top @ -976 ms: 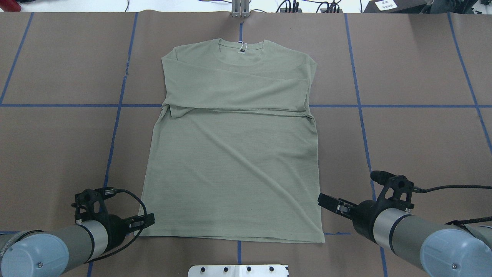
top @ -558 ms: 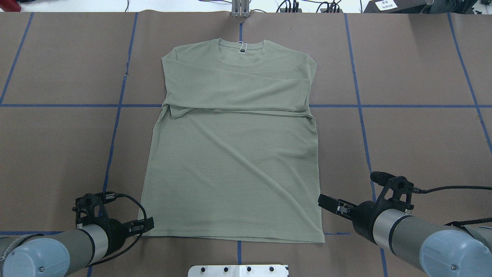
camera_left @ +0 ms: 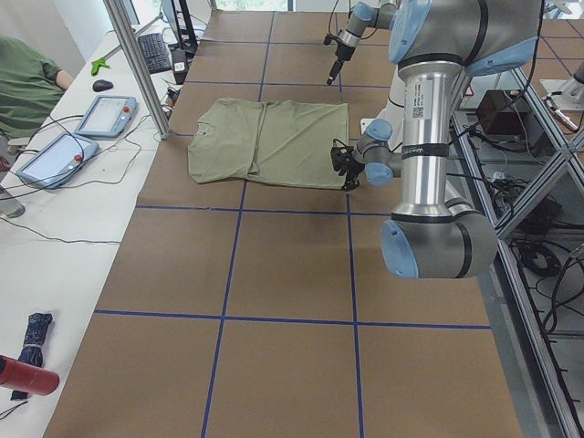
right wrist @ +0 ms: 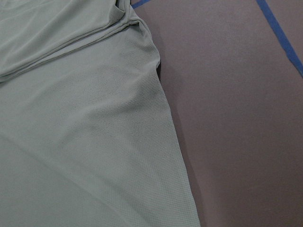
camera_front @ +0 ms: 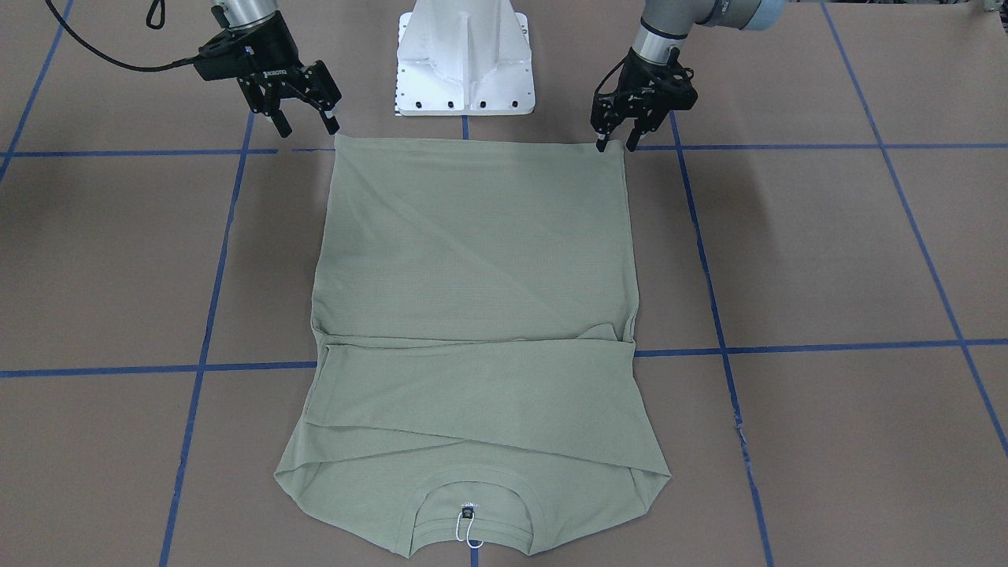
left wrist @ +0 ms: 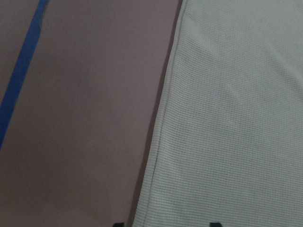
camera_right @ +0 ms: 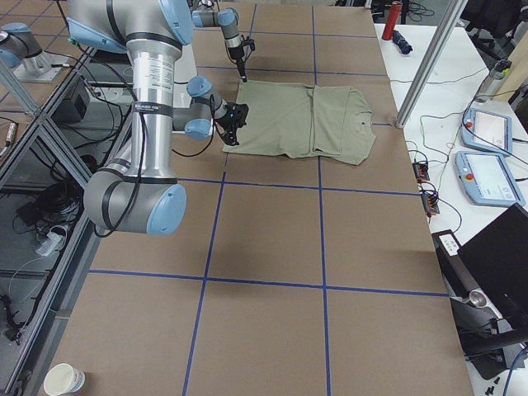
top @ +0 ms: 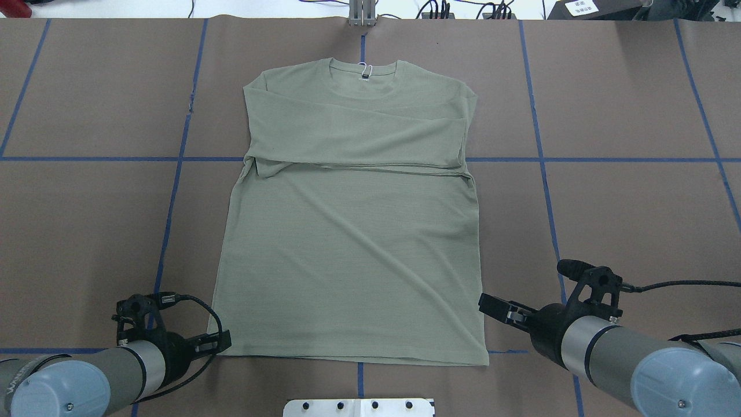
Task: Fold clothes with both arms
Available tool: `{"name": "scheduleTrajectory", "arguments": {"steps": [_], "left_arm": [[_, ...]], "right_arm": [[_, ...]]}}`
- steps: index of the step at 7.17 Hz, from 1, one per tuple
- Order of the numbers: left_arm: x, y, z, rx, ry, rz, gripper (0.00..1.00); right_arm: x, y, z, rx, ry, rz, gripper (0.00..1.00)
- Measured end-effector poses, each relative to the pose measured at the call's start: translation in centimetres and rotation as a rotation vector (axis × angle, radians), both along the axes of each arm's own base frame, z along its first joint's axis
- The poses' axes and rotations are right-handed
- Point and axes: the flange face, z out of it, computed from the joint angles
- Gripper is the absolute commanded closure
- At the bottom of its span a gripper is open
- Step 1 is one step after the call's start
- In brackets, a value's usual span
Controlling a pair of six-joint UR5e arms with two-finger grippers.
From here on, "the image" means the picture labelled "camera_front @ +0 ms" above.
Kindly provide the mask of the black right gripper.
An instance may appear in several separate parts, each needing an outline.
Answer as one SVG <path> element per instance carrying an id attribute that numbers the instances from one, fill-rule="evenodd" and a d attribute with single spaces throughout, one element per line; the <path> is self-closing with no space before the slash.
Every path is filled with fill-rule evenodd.
<path id="1" fill-rule="evenodd" d="M 302 99 L 306 94 L 328 134 L 339 131 L 334 111 L 342 93 L 322 60 L 309 67 L 300 62 L 282 16 L 270 16 L 249 28 L 224 29 L 199 47 L 195 68 L 204 80 L 238 80 L 250 110 L 267 117 L 281 139 L 292 133 L 280 108 L 282 99 Z"/>

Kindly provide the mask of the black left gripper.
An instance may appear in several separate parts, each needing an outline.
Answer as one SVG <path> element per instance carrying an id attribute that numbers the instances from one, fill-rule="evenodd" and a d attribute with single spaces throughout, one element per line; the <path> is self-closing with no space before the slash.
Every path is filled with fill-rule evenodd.
<path id="1" fill-rule="evenodd" d="M 595 148 L 604 152 L 613 132 L 626 120 L 632 128 L 626 150 L 634 152 L 644 137 L 656 132 L 669 113 L 688 111 L 699 94 L 692 86 L 694 71 L 678 62 L 673 48 L 664 65 L 628 51 L 604 76 L 591 97 L 591 128 L 597 136 Z"/>

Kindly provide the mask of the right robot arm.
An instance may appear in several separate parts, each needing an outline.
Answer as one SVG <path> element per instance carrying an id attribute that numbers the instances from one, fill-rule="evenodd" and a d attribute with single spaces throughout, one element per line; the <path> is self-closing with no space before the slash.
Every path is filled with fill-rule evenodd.
<path id="1" fill-rule="evenodd" d="M 313 107 L 328 134 L 339 131 L 334 110 L 342 93 L 323 61 L 300 61 L 275 1 L 217 1 L 211 12 L 220 32 L 198 48 L 194 66 L 202 79 L 236 80 L 250 111 L 270 119 L 284 139 L 292 133 L 284 99 Z"/>

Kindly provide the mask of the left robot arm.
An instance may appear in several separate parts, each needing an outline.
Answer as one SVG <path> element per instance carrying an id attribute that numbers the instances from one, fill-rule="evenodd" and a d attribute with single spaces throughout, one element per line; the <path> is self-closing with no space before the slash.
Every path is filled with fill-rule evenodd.
<path id="1" fill-rule="evenodd" d="M 694 71 L 680 62 L 695 26 L 766 30 L 784 11 L 784 1 L 648 1 L 632 46 L 591 96 L 595 148 L 604 152 L 626 121 L 627 151 L 656 132 L 673 112 L 692 109 L 699 94 Z"/>

